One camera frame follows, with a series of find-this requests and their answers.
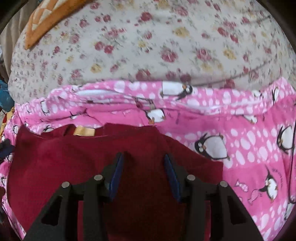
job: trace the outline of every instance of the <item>clothing tag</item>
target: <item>clothing tag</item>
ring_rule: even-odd
[[[74,136],[81,136],[81,137],[93,137],[95,134],[95,129],[86,128],[83,126],[76,127],[76,130],[74,131]]]

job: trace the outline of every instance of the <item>silver rivet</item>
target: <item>silver rivet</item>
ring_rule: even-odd
[[[67,188],[67,187],[69,187],[70,186],[70,183],[69,182],[63,182],[62,183],[62,187],[63,188]]]
[[[188,176],[187,176],[187,179],[188,179],[189,181],[194,181],[194,180],[195,180],[195,176],[194,176],[194,175],[188,175]]]
[[[225,182],[225,181],[221,181],[220,182],[220,185],[221,185],[221,187],[227,187],[228,186],[228,183],[227,182]]]
[[[94,179],[95,179],[96,181],[100,181],[100,180],[103,179],[103,176],[102,176],[101,174],[99,174],[99,175],[95,175],[95,176],[94,176]]]

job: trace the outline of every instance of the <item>penguin print blanket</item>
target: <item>penguin print blanket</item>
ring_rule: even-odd
[[[69,85],[53,90],[47,98],[17,104],[2,138],[14,144],[23,124],[38,134],[68,124],[155,125],[209,161],[223,162],[224,180],[264,240],[270,241],[289,217],[296,196],[296,163],[291,164],[295,100],[296,92],[284,78],[261,91],[196,88],[167,81]],[[5,188],[12,161],[10,155],[0,165],[0,185]],[[23,238],[25,231],[6,196],[4,207]]]

